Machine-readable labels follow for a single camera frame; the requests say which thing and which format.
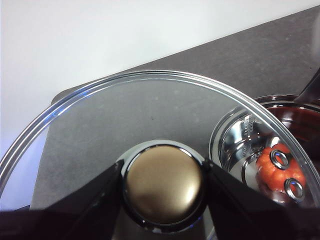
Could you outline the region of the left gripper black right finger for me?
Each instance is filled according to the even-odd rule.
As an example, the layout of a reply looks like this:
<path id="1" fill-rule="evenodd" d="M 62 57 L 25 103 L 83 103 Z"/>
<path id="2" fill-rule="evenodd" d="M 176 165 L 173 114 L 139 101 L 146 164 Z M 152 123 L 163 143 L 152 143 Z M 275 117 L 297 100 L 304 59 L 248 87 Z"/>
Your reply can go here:
<path id="1" fill-rule="evenodd" d="M 220 240 L 318 240 L 320 210 L 287 208 L 203 163 L 207 205 Z"/>

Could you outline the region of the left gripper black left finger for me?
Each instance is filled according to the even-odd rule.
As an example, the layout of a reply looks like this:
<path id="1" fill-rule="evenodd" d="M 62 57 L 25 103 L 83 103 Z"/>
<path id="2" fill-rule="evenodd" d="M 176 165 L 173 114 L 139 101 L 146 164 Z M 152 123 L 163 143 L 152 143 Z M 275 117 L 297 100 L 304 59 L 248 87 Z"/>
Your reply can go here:
<path id="1" fill-rule="evenodd" d="M 2 240 L 110 240 L 122 205 L 117 161 L 83 187 L 35 210 L 3 211 Z"/>

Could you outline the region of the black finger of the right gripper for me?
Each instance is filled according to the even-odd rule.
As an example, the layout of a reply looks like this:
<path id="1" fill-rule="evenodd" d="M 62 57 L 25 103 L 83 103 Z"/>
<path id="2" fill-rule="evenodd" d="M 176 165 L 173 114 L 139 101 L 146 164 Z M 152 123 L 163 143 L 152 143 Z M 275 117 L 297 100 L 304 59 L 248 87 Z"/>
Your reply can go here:
<path id="1" fill-rule="evenodd" d="M 320 73 L 316 73 L 302 92 L 294 99 L 295 103 L 309 104 L 320 98 Z"/>

